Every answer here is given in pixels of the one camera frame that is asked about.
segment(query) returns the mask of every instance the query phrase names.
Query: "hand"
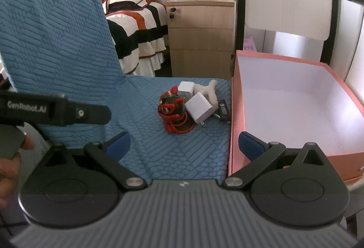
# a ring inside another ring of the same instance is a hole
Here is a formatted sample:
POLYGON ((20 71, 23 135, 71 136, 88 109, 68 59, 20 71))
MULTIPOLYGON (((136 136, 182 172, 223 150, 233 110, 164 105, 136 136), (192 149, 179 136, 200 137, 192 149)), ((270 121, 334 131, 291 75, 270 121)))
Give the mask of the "hand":
MULTIPOLYGON (((34 148, 34 142, 29 136, 26 135, 21 148, 26 150, 34 148)), ((0 208, 5 208, 10 203, 12 193, 18 184, 20 165, 19 152, 12 160, 0 159, 0 174, 3 175, 3 179, 0 180, 0 208)))

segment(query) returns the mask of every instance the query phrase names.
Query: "drawer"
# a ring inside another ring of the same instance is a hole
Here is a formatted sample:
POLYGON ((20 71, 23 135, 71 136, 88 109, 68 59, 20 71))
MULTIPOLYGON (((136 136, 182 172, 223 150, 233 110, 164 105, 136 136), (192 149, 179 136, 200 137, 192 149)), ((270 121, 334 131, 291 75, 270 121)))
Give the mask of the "drawer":
POLYGON ((176 6, 167 7, 169 28, 234 28, 235 10, 221 6, 176 6), (169 18, 170 9, 174 18, 169 18))
POLYGON ((171 49, 215 50, 230 52, 234 50, 232 29, 214 28, 170 28, 171 49))
POLYGON ((228 52, 171 49, 170 55, 174 77, 231 79, 228 52))

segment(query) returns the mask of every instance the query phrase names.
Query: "white object on nightstand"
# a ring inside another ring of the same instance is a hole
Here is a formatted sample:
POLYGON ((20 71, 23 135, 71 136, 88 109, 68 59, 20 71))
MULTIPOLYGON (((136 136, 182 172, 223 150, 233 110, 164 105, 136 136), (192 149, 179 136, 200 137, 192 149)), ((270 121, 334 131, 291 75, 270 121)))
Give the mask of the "white object on nightstand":
POLYGON ((194 93, 193 88, 195 83, 193 81, 182 81, 178 86, 178 96, 185 100, 190 100, 194 93))
POLYGON ((186 102, 186 109, 197 124, 214 113, 214 108, 200 92, 186 102))

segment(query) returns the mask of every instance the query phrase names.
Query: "blue textured fabric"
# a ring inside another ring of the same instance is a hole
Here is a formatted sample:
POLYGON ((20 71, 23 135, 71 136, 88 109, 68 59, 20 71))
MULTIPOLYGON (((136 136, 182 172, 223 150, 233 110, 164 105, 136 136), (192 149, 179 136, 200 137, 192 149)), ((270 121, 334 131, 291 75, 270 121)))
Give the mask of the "blue textured fabric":
MULTIPOLYGON (((53 141, 77 148, 127 131, 131 148, 120 163, 148 182, 225 177, 230 125, 211 117, 206 127, 168 134, 157 114, 159 96, 182 79, 125 76, 100 0, 0 0, 0 54, 19 92, 110 107, 104 126, 43 126, 53 141)), ((218 81, 217 96, 230 106, 227 81, 218 81)))

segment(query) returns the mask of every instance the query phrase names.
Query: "pink box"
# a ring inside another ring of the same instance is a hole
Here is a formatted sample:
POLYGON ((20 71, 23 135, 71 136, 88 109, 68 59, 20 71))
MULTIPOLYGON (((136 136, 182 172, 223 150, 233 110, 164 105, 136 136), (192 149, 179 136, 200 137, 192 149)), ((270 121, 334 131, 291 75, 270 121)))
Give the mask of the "pink box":
POLYGON ((290 148, 316 142, 348 184, 364 172, 364 107, 327 64, 237 51, 229 175, 250 162, 242 131, 290 148))

